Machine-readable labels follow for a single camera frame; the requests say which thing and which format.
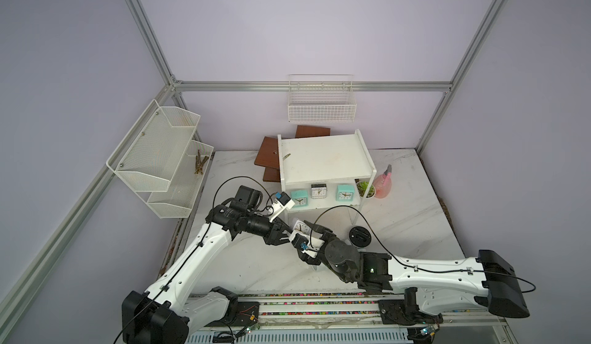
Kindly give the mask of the clear square alarm clock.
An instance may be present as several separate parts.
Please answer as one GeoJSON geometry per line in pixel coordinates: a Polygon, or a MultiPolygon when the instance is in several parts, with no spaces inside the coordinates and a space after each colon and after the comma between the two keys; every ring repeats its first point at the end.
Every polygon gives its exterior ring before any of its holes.
{"type": "Polygon", "coordinates": [[[306,234],[308,236],[312,233],[310,226],[305,221],[302,221],[300,219],[295,219],[295,223],[292,230],[294,232],[306,234]]]}
{"type": "Polygon", "coordinates": [[[313,199],[326,199],[328,196],[328,186],[325,183],[315,183],[310,188],[313,199]]]}

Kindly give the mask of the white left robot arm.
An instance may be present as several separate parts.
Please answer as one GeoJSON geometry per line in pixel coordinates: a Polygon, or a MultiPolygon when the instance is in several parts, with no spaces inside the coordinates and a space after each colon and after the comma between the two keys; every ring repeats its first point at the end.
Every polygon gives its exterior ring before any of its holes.
{"type": "Polygon", "coordinates": [[[144,292],[132,291],[122,304],[122,329],[117,340],[125,343],[184,343],[195,331],[211,324],[231,323],[238,297],[217,286],[190,303],[192,290],[214,259],[240,233],[260,236],[267,245],[289,241],[289,226],[280,214],[294,207],[287,193],[272,196],[268,215],[258,211],[263,195],[241,186],[236,195],[213,207],[198,236],[179,260],[144,292]]]}

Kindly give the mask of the mint green alarm clock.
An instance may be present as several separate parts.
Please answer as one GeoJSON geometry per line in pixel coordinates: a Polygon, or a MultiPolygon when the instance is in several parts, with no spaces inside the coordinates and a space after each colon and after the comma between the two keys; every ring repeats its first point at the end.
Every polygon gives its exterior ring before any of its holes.
{"type": "Polygon", "coordinates": [[[307,190],[294,190],[290,193],[295,207],[305,207],[309,204],[309,193],[307,190]]]}
{"type": "Polygon", "coordinates": [[[350,202],[354,200],[356,188],[351,184],[338,184],[336,187],[336,200],[350,202]]]}

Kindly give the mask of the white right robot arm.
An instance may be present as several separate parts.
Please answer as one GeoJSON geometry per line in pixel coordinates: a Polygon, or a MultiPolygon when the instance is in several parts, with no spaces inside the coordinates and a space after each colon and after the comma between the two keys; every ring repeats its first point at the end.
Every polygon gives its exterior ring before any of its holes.
{"type": "Polygon", "coordinates": [[[344,283],[369,294],[403,294],[408,315],[438,316],[473,307],[512,319],[530,315],[513,266],[492,250],[480,250],[476,258],[406,259],[361,251],[307,221],[297,222],[289,240],[301,261],[326,266],[344,283]]]}

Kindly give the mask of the black round alarm clock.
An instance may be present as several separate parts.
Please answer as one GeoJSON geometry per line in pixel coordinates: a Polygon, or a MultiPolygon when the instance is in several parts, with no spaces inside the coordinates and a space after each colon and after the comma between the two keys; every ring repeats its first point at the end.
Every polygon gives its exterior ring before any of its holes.
{"type": "Polygon", "coordinates": [[[349,242],[357,248],[366,248],[372,242],[371,232],[362,226],[354,226],[349,230],[349,242]]]}

